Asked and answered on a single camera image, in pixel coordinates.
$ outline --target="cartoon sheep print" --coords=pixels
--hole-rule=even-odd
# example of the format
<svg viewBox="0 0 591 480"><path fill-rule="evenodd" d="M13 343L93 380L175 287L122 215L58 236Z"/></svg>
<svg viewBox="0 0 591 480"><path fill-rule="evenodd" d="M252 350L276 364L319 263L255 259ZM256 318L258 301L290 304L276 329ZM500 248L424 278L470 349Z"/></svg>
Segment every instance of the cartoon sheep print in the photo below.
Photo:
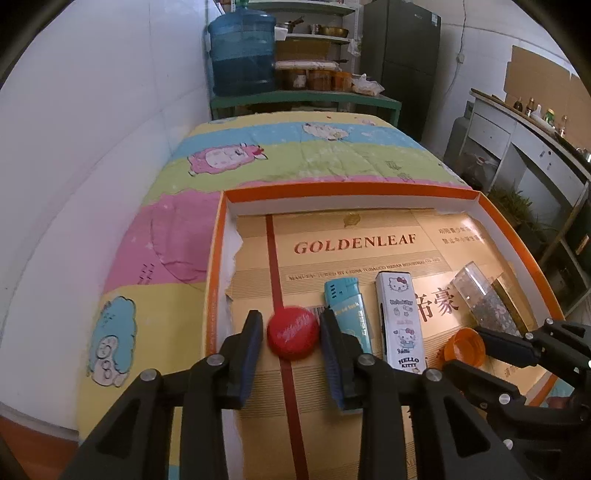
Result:
<svg viewBox="0 0 591 480"><path fill-rule="evenodd" d="M228 145L227 147L215 147L201 150L187 157L191 164L189 175L198 173L221 173L226 170L234 170L241 165L246 165L255 159L266 160L267 156L258 145Z"/></svg>
<svg viewBox="0 0 591 480"><path fill-rule="evenodd" d="M103 387L120 387L131 369L135 334L135 303L125 297L105 303L92 332L87 375Z"/></svg>
<svg viewBox="0 0 591 480"><path fill-rule="evenodd" d="M342 128L336 128L332 125L321 125L321 124L304 124L302 125L304 132L313 135L323 140L340 140L349 136L349 133Z"/></svg>

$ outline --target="orange bottle cap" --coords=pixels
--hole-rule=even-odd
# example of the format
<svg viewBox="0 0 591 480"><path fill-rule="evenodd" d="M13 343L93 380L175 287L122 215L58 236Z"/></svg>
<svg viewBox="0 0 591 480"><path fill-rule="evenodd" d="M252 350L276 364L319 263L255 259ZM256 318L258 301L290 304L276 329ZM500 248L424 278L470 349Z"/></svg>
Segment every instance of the orange bottle cap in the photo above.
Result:
<svg viewBox="0 0 591 480"><path fill-rule="evenodd" d="M484 363L486 349L478 332L471 328L460 328L445 344L443 358L446 362L459 360L473 367Z"/></svg>

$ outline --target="clear plastic container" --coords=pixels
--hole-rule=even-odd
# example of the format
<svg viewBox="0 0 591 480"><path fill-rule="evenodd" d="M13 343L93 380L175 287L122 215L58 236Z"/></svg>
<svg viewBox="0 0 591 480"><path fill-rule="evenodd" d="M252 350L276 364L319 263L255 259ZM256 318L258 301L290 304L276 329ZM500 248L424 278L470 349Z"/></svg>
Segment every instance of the clear plastic container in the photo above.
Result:
<svg viewBox="0 0 591 480"><path fill-rule="evenodd" d="M308 89L327 92L332 90L333 72L330 70L311 70L308 72Z"/></svg>
<svg viewBox="0 0 591 480"><path fill-rule="evenodd" d="M350 92L352 79L353 77L349 72L335 72L333 77L333 90L335 92Z"/></svg>
<svg viewBox="0 0 591 480"><path fill-rule="evenodd" d="M306 71L303 69L285 70L286 90L304 90L306 88Z"/></svg>
<svg viewBox="0 0 591 480"><path fill-rule="evenodd" d="M511 314L474 262L463 267L452 284L481 327L521 336Z"/></svg>
<svg viewBox="0 0 591 480"><path fill-rule="evenodd" d="M213 93L234 96L275 90L275 17L237 7L217 17L207 30Z"/></svg>

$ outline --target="jar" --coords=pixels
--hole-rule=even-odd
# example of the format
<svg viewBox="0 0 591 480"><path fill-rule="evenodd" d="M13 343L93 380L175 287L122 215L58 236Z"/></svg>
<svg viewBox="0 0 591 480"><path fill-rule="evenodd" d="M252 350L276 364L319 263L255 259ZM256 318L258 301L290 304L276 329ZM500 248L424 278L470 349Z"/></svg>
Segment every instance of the jar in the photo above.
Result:
<svg viewBox="0 0 591 480"><path fill-rule="evenodd" d="M311 70L308 74L308 88L327 92L332 89L332 74L330 70Z"/></svg>
<svg viewBox="0 0 591 480"><path fill-rule="evenodd" d="M304 90L306 88L306 71L293 69L285 71L286 90Z"/></svg>
<svg viewBox="0 0 591 480"><path fill-rule="evenodd" d="M350 92L353 76L349 72L335 72L333 90L335 92Z"/></svg>

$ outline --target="bed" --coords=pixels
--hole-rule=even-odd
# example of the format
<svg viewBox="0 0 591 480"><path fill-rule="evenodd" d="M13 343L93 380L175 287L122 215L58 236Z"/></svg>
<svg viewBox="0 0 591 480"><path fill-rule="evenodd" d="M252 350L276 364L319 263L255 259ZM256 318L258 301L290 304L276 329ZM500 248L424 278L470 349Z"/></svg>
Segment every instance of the bed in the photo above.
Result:
<svg viewBox="0 0 591 480"><path fill-rule="evenodd" d="M106 279L79 383L81 440L142 370L167 374L203 356L203 300L220 192L310 180L468 188L414 140L370 115L277 112L199 125L145 196ZM172 466L178 465L179 417Z"/></svg>

